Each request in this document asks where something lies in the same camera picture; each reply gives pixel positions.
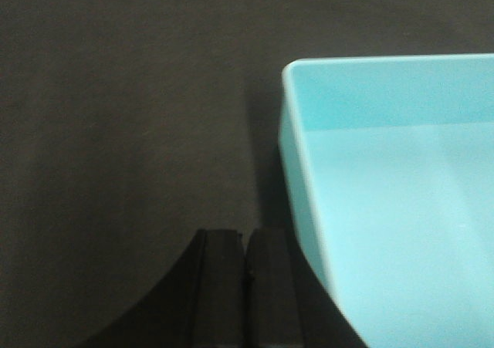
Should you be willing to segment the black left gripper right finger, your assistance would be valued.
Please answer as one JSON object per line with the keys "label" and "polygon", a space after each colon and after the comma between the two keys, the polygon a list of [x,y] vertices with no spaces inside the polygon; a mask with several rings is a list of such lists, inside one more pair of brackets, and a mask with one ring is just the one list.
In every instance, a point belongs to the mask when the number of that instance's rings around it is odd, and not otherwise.
{"label": "black left gripper right finger", "polygon": [[313,301],[297,294],[298,280],[281,228],[252,233],[245,265],[247,347],[365,346],[323,292]]}

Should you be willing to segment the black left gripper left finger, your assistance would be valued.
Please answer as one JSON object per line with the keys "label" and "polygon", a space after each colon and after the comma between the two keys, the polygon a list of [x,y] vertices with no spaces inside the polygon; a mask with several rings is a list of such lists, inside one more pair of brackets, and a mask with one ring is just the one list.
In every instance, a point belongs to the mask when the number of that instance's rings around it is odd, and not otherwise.
{"label": "black left gripper left finger", "polygon": [[84,347],[243,347],[244,250],[234,230],[199,230],[171,271]]}

